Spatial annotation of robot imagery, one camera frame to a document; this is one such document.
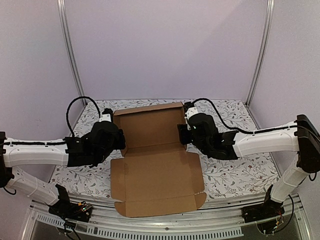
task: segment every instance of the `brown cardboard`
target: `brown cardboard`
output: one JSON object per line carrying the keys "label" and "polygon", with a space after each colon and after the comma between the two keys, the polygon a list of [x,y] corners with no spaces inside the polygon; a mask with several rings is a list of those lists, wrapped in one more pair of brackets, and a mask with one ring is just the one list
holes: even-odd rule
{"label": "brown cardboard", "polygon": [[186,152],[177,124],[184,124],[181,102],[114,112],[123,129],[124,158],[111,160],[111,197],[126,217],[194,211],[205,200],[199,156]]}

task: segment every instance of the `vertical metal post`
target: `vertical metal post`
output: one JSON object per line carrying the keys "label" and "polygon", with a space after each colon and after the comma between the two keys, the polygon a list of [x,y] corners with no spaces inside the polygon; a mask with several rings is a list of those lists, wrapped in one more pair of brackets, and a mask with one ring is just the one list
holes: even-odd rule
{"label": "vertical metal post", "polygon": [[[57,4],[58,4],[58,11],[59,11],[59,16],[60,16],[60,22],[61,22],[61,27],[62,27],[64,43],[65,43],[66,51],[68,54],[74,83],[75,83],[76,89],[78,91],[78,95],[84,96],[85,91],[84,91],[84,88],[83,88],[81,80],[80,80],[80,75],[79,75],[79,71],[78,71],[78,67],[77,67],[77,63],[76,63],[76,58],[74,55],[74,50],[73,50],[71,38],[70,38],[65,0],[57,0]],[[85,99],[81,99],[81,102],[82,102],[83,106],[85,106],[87,104],[87,101]]]}
{"label": "vertical metal post", "polygon": [[252,100],[254,98],[255,91],[257,88],[257,83],[258,83],[260,72],[261,72],[261,68],[263,65],[263,61],[264,61],[264,57],[265,57],[265,53],[266,53],[266,49],[267,49],[268,38],[269,38],[269,34],[270,34],[272,17],[273,17],[273,13],[274,13],[274,6],[275,6],[275,0],[268,0],[259,56],[258,56],[256,66],[254,69],[253,79],[252,79],[252,82],[250,85],[249,93],[248,93],[248,96],[245,101],[245,105],[248,108],[250,107]]}

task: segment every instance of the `floral tablecloth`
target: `floral tablecloth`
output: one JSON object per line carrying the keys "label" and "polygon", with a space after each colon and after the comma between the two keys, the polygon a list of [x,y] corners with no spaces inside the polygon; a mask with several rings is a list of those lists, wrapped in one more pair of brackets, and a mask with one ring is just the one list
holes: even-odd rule
{"label": "floral tablecloth", "polygon": [[[171,102],[187,102],[189,99],[175,100],[99,100],[96,101],[100,110],[135,108]],[[227,125],[244,130],[254,130],[256,126],[249,116],[245,106],[239,100],[213,100],[219,113]],[[211,114],[219,132],[226,132],[212,106],[206,101],[196,103],[199,112]],[[85,107],[74,132],[78,136],[88,133],[92,125],[98,120],[95,106],[90,102]],[[241,157],[238,160],[216,160],[207,158],[192,145],[187,150],[199,153],[201,167],[207,193],[210,199],[230,198],[265,192],[275,183],[279,175],[269,153],[253,154]],[[110,159],[120,158],[119,151],[114,151],[98,167],[88,166],[64,167],[56,166],[50,179],[51,183],[64,186],[70,193],[92,197],[110,198]]]}

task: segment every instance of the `cardboard box lid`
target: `cardboard box lid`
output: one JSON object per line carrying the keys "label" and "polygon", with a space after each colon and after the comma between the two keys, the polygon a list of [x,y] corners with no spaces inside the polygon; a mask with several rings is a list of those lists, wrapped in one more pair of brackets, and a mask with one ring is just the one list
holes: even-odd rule
{"label": "cardboard box lid", "polygon": [[126,217],[194,211],[206,200],[199,156],[179,142],[182,103],[115,111],[127,151],[111,160],[111,197]]}

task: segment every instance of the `robotic arm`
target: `robotic arm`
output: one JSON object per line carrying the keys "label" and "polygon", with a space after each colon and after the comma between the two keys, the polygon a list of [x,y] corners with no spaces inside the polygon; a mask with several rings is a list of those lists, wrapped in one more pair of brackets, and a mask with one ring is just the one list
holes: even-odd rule
{"label": "robotic arm", "polygon": [[88,222],[92,207],[90,204],[71,203],[64,187],[41,181],[18,166],[52,164],[96,167],[113,150],[126,147],[123,131],[112,122],[112,118],[112,110],[106,108],[89,133],[82,137],[51,141],[16,140],[6,138],[5,132],[0,132],[0,188],[11,188],[46,203],[50,213],[63,219]]}
{"label": "robotic arm", "polygon": [[[282,205],[287,196],[307,176],[320,171],[320,135],[305,115],[298,115],[296,121],[274,128],[219,133],[213,117],[199,113],[193,103],[185,103],[184,110],[186,124],[178,125],[180,142],[193,144],[208,158],[236,160],[257,153],[297,152],[283,176],[267,190],[264,203],[242,209],[246,223],[272,218],[279,212],[283,214]],[[277,228],[267,229],[271,231],[264,234],[273,233]]]}

